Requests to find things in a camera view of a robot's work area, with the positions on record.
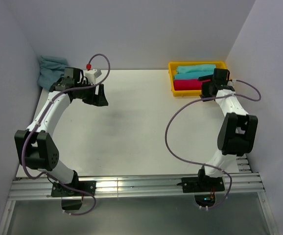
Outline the red t-shirt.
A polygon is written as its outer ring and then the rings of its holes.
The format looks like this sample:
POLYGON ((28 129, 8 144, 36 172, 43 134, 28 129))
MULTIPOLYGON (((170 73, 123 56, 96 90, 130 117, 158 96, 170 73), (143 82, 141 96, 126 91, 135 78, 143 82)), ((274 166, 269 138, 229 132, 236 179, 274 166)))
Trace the red t-shirt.
POLYGON ((192 91, 201 90, 202 84, 210 82, 210 80, 199 81, 198 79, 174 80, 173 86, 176 91, 192 91))

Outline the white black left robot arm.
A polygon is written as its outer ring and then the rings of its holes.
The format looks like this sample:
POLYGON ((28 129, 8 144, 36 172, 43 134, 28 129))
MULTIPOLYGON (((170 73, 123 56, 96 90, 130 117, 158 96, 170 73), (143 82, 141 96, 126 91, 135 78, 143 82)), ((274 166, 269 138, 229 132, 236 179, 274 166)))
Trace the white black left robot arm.
POLYGON ((63 75, 49 90, 46 103, 25 130, 18 130, 14 139, 19 162, 29 178, 29 169, 37 170, 63 184, 63 191, 76 195, 80 191, 76 171, 64 165, 52 139, 54 130, 64 111, 73 100, 103 107, 108 106, 103 84, 96 84, 101 70, 66 67, 63 75))

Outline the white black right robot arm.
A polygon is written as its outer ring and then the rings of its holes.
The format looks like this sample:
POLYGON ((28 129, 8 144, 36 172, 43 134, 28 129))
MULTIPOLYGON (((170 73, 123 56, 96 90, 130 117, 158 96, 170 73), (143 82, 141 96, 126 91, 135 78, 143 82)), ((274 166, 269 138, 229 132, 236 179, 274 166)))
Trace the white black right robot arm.
POLYGON ((202 101, 214 100, 220 107, 224 120, 217 137, 217 150, 213 158, 205 164, 205 174, 197 178, 197 186, 209 190, 213 178, 221 177, 226 168, 236 159, 253 149, 258 126, 258 118, 245 111, 230 82, 227 69, 214 69, 212 75, 198 78, 202 81, 202 101))

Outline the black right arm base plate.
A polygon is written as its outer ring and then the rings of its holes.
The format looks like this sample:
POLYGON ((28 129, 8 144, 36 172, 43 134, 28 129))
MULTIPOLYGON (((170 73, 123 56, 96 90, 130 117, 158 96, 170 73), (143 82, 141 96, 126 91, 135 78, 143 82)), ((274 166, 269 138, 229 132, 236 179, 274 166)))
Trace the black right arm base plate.
POLYGON ((181 178, 183 193, 207 193, 222 192, 225 190, 224 182, 221 177, 198 179, 198 177, 181 178))

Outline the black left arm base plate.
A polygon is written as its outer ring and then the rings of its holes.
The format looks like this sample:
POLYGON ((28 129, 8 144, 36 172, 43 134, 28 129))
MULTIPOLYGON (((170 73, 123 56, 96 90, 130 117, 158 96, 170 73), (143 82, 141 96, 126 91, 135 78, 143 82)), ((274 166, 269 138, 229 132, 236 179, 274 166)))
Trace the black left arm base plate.
POLYGON ((77 197, 77 196, 94 196, 96 181, 79 181, 76 186, 63 185, 53 182, 51 197, 77 197))

